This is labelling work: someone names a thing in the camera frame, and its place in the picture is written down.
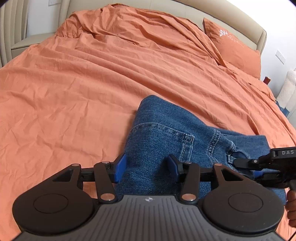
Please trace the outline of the person right hand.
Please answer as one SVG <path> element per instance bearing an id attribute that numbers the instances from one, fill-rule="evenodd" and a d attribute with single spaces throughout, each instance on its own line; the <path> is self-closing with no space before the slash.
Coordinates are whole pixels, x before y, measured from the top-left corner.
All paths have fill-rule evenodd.
<path id="1" fill-rule="evenodd" d="M 296 192 L 289 190 L 287 193 L 287 204 L 285 206 L 287 218 L 291 227 L 296 227 Z"/>

